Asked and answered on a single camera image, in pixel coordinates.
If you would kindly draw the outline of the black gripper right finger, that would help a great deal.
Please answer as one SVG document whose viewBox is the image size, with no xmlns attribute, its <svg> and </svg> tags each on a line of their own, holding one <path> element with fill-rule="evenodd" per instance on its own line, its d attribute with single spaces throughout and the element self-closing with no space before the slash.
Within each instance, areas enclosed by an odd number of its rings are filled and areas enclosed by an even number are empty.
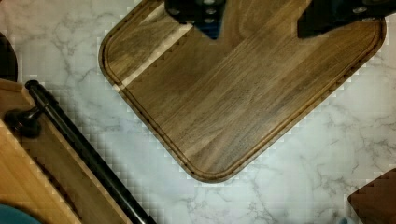
<svg viewBox="0 0 396 224">
<path fill-rule="evenodd" d="M 382 19 L 395 11 L 396 0 L 312 0 L 297 20 L 297 36 L 323 35 L 355 21 Z"/>
</svg>

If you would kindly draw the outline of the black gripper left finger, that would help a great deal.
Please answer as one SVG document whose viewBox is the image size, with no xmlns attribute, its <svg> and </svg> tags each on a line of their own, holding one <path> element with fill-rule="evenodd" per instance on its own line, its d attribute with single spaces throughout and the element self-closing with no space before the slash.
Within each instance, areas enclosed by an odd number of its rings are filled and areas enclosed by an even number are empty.
<svg viewBox="0 0 396 224">
<path fill-rule="evenodd" d="M 219 37 L 226 0 L 164 0 L 165 11 L 180 24 L 192 24 L 211 39 Z"/>
</svg>

